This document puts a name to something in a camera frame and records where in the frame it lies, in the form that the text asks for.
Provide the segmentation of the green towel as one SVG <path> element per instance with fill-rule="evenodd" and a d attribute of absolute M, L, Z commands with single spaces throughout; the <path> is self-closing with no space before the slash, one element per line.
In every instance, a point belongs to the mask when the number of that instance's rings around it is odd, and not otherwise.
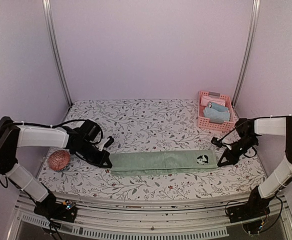
<path fill-rule="evenodd" d="M 218 168 L 212 150 L 114 153 L 110 160 L 111 174 L 123 177 L 200 173 Z"/>

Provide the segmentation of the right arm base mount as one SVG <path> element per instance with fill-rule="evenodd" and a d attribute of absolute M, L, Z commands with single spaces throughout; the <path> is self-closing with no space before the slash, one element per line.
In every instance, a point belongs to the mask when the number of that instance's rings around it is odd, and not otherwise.
<path fill-rule="evenodd" d="M 248 202 L 230 201 L 237 205 L 227 204 L 224 210 L 230 222 L 237 223 L 268 215 L 270 201 L 271 199 L 248 200 Z"/>

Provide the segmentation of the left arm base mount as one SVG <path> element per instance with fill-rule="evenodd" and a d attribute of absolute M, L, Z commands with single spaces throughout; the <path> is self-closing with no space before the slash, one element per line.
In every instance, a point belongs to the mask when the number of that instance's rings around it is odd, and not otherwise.
<path fill-rule="evenodd" d="M 77 212 L 78 208 L 74 202 L 65 200 L 62 203 L 58 203 L 55 199 L 36 202 L 34 209 L 35 214 L 44 216 L 49 220 L 61 220 L 69 223 L 74 223 Z"/>

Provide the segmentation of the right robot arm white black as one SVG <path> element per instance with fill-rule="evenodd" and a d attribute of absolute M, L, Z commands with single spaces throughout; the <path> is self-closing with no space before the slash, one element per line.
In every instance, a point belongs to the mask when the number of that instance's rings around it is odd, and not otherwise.
<path fill-rule="evenodd" d="M 275 137 L 280 145 L 270 152 L 282 159 L 266 180 L 255 187 L 245 205 L 244 213 L 248 218 L 255 218 L 268 206 L 275 194 L 292 181 L 292 115 L 240 118 L 234 130 L 239 140 L 226 143 L 224 138 L 213 137 L 211 143 L 225 150 L 218 166 L 235 165 L 249 149 L 258 146 L 258 137 Z"/>

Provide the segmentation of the light blue towel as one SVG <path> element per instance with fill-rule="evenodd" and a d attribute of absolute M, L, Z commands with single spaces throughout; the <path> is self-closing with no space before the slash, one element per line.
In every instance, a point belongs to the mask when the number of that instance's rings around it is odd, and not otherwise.
<path fill-rule="evenodd" d="M 230 113 L 229 112 L 218 112 L 214 109 L 205 107 L 203 110 L 203 116 L 205 118 L 209 118 L 211 120 L 215 120 L 218 122 L 228 122 L 230 120 Z"/>

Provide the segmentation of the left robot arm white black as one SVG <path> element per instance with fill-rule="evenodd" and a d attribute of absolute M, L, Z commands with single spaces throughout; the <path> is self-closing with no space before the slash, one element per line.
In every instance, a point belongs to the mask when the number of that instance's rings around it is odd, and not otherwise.
<path fill-rule="evenodd" d="M 38 214 L 56 217 L 73 207 L 58 203 L 56 196 L 39 182 L 18 160 L 18 152 L 27 148 L 59 148 L 99 168 L 111 168 L 106 150 L 114 143 L 105 137 L 101 126 L 92 119 L 69 120 L 57 125 L 17 122 L 9 116 L 0 119 L 0 177 L 5 177 L 35 203 Z"/>

